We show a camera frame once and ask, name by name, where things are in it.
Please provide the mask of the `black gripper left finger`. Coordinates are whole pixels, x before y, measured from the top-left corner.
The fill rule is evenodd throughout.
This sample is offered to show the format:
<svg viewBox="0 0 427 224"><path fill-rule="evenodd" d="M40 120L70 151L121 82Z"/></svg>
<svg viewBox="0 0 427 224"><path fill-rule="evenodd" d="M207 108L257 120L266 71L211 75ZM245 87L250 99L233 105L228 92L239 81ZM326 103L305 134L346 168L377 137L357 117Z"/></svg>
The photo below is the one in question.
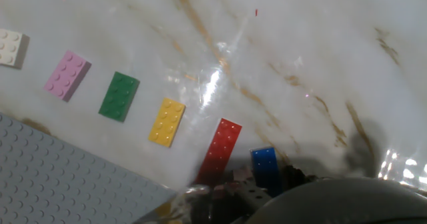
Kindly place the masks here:
<svg viewBox="0 0 427 224"><path fill-rule="evenodd" d="M255 213L271 200L266 191L256 185L252 170L248 166L235 169L232 174L232 195L240 200L248 213Z"/></svg>

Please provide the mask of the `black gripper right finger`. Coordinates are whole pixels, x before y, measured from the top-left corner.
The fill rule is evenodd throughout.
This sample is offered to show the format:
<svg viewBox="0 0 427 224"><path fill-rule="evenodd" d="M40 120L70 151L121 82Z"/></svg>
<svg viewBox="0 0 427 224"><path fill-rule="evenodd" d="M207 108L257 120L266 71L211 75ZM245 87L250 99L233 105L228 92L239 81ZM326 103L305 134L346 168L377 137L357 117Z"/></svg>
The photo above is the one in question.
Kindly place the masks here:
<svg viewBox="0 0 427 224"><path fill-rule="evenodd" d="M304 184L310 181L301 169L293 166L285 166L282 169L285 184Z"/></svg>

